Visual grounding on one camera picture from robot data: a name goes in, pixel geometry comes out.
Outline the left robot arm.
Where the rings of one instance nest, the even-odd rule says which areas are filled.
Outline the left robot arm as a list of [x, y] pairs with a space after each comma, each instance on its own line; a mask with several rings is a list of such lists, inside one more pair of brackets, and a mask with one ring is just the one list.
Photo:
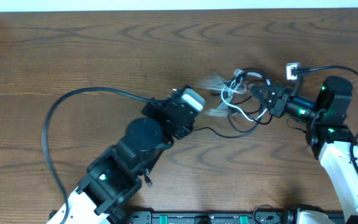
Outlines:
[[[143, 117], [129, 123], [124, 136], [87, 167], [85, 176], [68, 194], [50, 157], [48, 128], [60, 103], [71, 96], [92, 91], [106, 91], [144, 102]], [[189, 86], [174, 90], [165, 100], [105, 87], [80, 88], [61, 96], [50, 108], [42, 129], [44, 158], [65, 200], [48, 222], [125, 223], [128, 217], [123, 206], [142, 187], [140, 178], [152, 186], [148, 175], [154, 165], [162, 153], [173, 146], [174, 140], [192, 133], [195, 118], [204, 105], [204, 98]]]

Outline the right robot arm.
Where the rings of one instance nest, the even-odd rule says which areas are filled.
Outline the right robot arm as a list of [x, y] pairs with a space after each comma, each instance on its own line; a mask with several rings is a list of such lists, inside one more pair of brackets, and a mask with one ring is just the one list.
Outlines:
[[358, 223], [358, 146], [344, 123], [352, 83], [327, 77], [315, 102], [296, 95], [297, 88], [290, 86], [259, 85], [250, 91], [272, 116], [287, 114], [306, 123], [306, 142], [334, 186], [345, 223]]

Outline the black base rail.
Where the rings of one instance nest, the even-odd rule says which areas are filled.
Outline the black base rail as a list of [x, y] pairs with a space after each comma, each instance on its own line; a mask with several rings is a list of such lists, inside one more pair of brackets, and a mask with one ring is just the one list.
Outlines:
[[[63, 212], [51, 213], [47, 223], [61, 223], [64, 217]], [[339, 213], [329, 213], [329, 220], [333, 223], [345, 223], [343, 215]], [[218, 224], [240, 224], [240, 223], [285, 223], [284, 214], [282, 212], [273, 212], [268, 210], [258, 210], [255, 213], [255, 218], [252, 212], [245, 213], [173, 213], [173, 212], [151, 212], [151, 211], [134, 211], [124, 223], [142, 223], [142, 224], [159, 224], [159, 223], [197, 223], [201, 220], [209, 221], [210, 223]], [[65, 223], [112, 223], [108, 217], [104, 220], [94, 220], [94, 218], [79, 218], [74, 215], [68, 215]]]

